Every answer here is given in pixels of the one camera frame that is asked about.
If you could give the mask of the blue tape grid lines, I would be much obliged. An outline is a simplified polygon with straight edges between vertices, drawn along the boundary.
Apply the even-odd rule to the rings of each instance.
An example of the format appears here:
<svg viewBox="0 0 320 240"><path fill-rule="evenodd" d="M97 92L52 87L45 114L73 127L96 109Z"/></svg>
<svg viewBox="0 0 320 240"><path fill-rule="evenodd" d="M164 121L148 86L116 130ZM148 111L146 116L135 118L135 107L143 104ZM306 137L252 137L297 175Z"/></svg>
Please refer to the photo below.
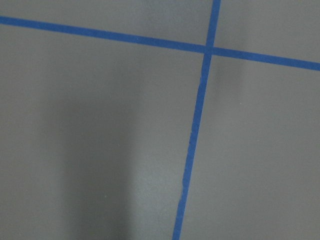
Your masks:
<svg viewBox="0 0 320 240"><path fill-rule="evenodd" d="M1 16L0 18L0 23L2 25L153 46L157 48L193 52L203 55L201 75L196 95L191 132L183 171L181 195L177 205L174 228L171 237L173 240L178 240L181 237L212 57L219 56L313 71L319 71L320 69L320 64L318 62L216 47L215 38L218 27L220 7L221 1L214 0L212 2L206 43L204 45L9 16Z"/></svg>

